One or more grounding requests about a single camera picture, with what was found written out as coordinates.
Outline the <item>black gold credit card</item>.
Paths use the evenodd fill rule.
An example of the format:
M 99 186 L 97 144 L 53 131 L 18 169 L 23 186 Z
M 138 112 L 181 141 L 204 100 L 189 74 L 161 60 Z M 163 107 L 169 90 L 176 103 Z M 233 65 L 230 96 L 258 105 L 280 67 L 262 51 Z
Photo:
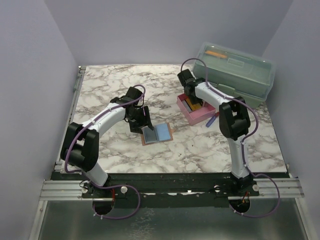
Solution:
M 156 132 L 149 127 L 143 128 L 143 137 L 146 144 L 155 143 L 157 141 Z

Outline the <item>tan leather card holder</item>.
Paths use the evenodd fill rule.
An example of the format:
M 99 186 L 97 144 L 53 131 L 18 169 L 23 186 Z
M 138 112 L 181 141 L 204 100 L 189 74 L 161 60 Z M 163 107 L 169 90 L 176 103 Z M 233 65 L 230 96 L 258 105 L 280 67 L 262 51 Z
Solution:
M 162 143 L 162 142 L 169 142 L 173 140 L 172 129 L 170 124 L 167 122 L 155 125 L 154 131 L 156 133 L 157 141 L 146 144 L 144 135 L 143 135 L 143 128 L 142 128 L 141 142 L 143 146 Z

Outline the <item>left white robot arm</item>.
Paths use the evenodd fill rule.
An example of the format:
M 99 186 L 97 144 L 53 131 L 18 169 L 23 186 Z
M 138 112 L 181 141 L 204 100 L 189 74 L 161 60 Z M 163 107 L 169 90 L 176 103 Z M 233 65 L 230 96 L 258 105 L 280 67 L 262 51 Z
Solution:
M 146 88 L 137 84 L 126 94 L 111 99 L 107 107 L 91 119 L 68 125 L 60 158 L 68 174 L 84 174 L 93 184 L 93 191 L 101 198 L 107 197 L 111 185 L 108 174 L 98 163 L 100 137 L 120 121 L 129 124 L 132 133 L 142 134 L 143 128 L 153 130 L 148 106 L 144 105 Z

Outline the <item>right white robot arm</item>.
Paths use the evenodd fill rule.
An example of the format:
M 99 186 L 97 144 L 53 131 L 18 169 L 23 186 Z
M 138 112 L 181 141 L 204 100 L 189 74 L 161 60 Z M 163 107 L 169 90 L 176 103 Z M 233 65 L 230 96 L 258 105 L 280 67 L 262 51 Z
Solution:
M 233 98 L 205 82 L 204 78 L 194 78 L 191 71 L 185 69 L 177 75 L 184 93 L 193 104 L 206 102 L 219 112 L 219 129 L 227 138 L 231 156 L 230 191 L 241 196 L 253 181 L 244 159 L 247 146 L 243 140 L 251 126 L 248 109 L 242 97 Z

